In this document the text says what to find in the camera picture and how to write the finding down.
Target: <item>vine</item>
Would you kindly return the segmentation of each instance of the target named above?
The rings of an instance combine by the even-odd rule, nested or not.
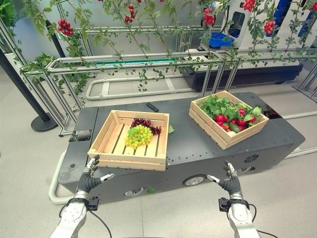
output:
[[[301,25],[301,21],[298,19],[298,13],[300,13],[299,8],[301,6],[301,1],[296,1],[297,9],[291,9],[291,11],[295,14],[295,18],[290,21],[289,28],[291,29],[291,35],[286,38],[287,47],[285,52],[288,50],[291,44],[296,43],[295,37],[293,36],[298,32],[297,28]]]

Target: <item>cucumber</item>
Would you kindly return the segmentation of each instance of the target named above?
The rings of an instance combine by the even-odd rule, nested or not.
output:
[[[240,128],[238,127],[238,125],[236,125],[232,122],[229,122],[229,128],[230,128],[230,130],[234,131],[235,133],[239,133],[241,131]]]

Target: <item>blue container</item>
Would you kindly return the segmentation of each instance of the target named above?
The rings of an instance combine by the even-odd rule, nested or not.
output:
[[[225,41],[223,39],[225,37],[226,35],[223,33],[219,34],[219,32],[212,32],[211,38],[209,40],[209,45],[211,47],[231,46],[232,43],[234,42],[234,39],[230,37],[230,40]]]

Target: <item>cable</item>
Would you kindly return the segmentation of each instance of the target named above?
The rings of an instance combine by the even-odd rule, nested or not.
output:
[[[257,216],[257,207],[256,207],[255,205],[251,204],[251,203],[249,203],[249,205],[254,207],[254,217],[253,217],[253,219],[252,219],[252,223],[253,223],[254,220],[255,220],[255,218],[256,218],[256,216]],[[275,236],[275,235],[273,235],[273,234],[271,234],[271,233],[263,232],[263,231],[259,231],[259,230],[257,230],[257,231],[260,232],[260,233],[263,233],[263,234],[266,234],[266,235],[269,235],[269,236],[278,238],[277,236]]]
[[[65,204],[64,206],[61,207],[60,211],[59,211],[59,214],[58,214],[58,217],[61,218],[61,212],[62,210],[67,206],[67,204]]]
[[[222,34],[222,32],[224,32],[224,30],[226,29],[226,26],[227,26],[227,24],[228,24],[228,18],[229,18],[229,7],[230,7],[230,6],[227,7],[226,23],[225,23],[225,25],[223,26],[223,29],[219,32],[219,34],[217,34],[217,35],[215,35],[215,36],[211,35],[211,37],[220,36],[220,35]]]
[[[111,234],[111,231],[109,229],[109,227],[107,226],[107,224],[95,213],[93,213],[91,210],[89,210],[91,214],[93,214],[95,217],[98,218],[99,221],[101,221],[101,223],[107,228],[108,232],[109,232],[109,236],[110,238],[112,238],[112,234]]]
[[[262,231],[259,231],[259,230],[257,230],[257,231],[258,231],[258,232],[260,232],[260,233],[267,234],[267,235],[269,235],[269,236],[272,236],[272,237],[278,238],[277,236],[275,236],[275,235],[273,235],[273,234],[271,234],[271,233],[268,233],[268,232],[262,232]]]
[[[252,219],[252,223],[253,223],[257,216],[257,207],[251,203],[249,203],[249,205],[254,207],[254,217]]]

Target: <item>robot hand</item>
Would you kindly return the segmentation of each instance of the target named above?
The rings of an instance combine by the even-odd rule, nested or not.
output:
[[[224,197],[219,199],[219,209],[221,212],[227,212],[235,238],[260,238],[258,231],[253,226],[249,203],[243,199],[237,172],[229,161],[226,160],[225,164],[224,170],[227,171],[228,180],[207,175],[209,180],[218,183],[229,192],[229,200]]]
[[[237,172],[234,170],[232,164],[229,161],[225,160],[225,164],[226,166],[223,167],[223,169],[227,171],[229,180],[218,179],[210,175],[207,175],[207,178],[210,181],[218,183],[220,187],[222,187],[224,190],[229,192],[230,198],[235,197],[235,198],[243,199],[240,181],[239,181]]]
[[[99,163],[99,155],[95,155],[85,167],[84,172],[82,173],[78,181],[76,193],[80,193],[80,194],[83,194],[83,192],[89,193],[90,190],[93,189],[94,187],[114,177],[114,174],[108,174],[100,178],[92,178],[92,175],[98,169],[97,167],[98,163]]]
[[[92,175],[97,170],[99,155],[94,156],[85,167],[77,185],[77,191],[61,214],[61,220],[50,238],[76,238],[80,228],[86,221],[86,212],[89,209],[88,196],[91,189],[102,182],[114,177],[108,174],[101,178],[93,178]]]

